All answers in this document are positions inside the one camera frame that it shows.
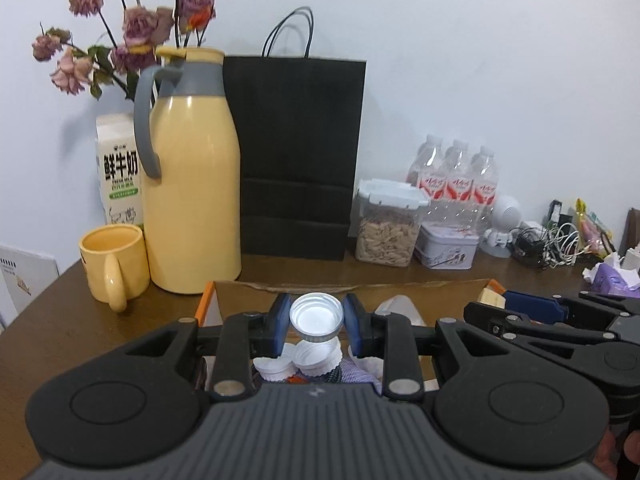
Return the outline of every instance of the dry food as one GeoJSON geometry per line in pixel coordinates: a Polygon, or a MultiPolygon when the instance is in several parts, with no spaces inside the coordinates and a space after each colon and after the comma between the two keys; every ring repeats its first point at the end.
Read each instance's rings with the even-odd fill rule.
{"type": "Polygon", "coordinates": [[[363,218],[356,242],[356,258],[362,262],[406,267],[414,254],[419,231],[419,223],[363,218]]]}

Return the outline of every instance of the milk carton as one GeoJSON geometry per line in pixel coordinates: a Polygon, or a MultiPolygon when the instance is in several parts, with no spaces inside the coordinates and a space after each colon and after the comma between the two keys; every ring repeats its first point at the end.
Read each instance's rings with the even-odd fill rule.
{"type": "Polygon", "coordinates": [[[133,134],[133,114],[100,116],[96,127],[96,162],[106,223],[142,227],[142,168],[133,134]]]}

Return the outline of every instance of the green leaf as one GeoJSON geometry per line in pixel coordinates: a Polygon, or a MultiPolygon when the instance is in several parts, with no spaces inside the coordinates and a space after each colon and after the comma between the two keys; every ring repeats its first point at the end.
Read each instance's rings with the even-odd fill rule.
{"type": "Polygon", "coordinates": [[[138,80],[140,76],[135,72],[127,72],[127,99],[133,101],[136,97],[136,88],[138,88],[138,80]]]}
{"type": "Polygon", "coordinates": [[[95,99],[97,101],[99,101],[100,97],[102,97],[102,88],[100,88],[100,85],[98,85],[97,81],[95,80],[95,75],[94,75],[94,80],[91,82],[91,86],[89,88],[89,91],[91,92],[91,95],[95,97],[95,99]]]}
{"type": "Polygon", "coordinates": [[[111,49],[108,46],[92,45],[86,51],[101,67],[113,71],[113,66],[111,66],[111,60],[109,59],[111,49]]]}
{"type": "Polygon", "coordinates": [[[101,70],[94,70],[94,83],[100,85],[113,85],[113,77],[101,70]]]}
{"type": "Polygon", "coordinates": [[[47,32],[45,32],[45,34],[47,36],[56,36],[57,38],[60,38],[60,43],[66,43],[71,40],[71,32],[64,28],[51,27],[47,32]]]}

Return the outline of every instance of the metal screw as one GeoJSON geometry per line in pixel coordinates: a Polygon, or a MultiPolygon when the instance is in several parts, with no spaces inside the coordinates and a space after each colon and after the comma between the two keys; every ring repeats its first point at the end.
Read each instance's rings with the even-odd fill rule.
{"type": "Polygon", "coordinates": [[[244,384],[240,381],[220,381],[213,386],[213,391],[223,397],[237,397],[244,393],[244,384]]]}
{"type": "Polygon", "coordinates": [[[396,379],[389,383],[389,390],[396,395],[413,395],[420,391],[420,383],[413,379],[396,379]]]}

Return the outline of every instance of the brown tabletop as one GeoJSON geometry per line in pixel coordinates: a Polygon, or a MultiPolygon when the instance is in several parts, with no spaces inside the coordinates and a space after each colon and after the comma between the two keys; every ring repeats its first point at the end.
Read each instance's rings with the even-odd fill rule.
{"type": "MultiPolygon", "coordinates": [[[[495,278],[506,288],[541,296],[575,294],[581,267],[544,271],[478,253],[471,270],[407,269],[271,256],[242,257],[240,280],[251,283],[359,285],[495,278]]],[[[199,296],[178,296],[149,286],[123,314],[92,298],[80,263],[73,265],[0,336],[0,478],[20,479],[39,463],[24,425],[24,407],[42,383],[88,359],[183,316],[192,316],[199,296]]]]}

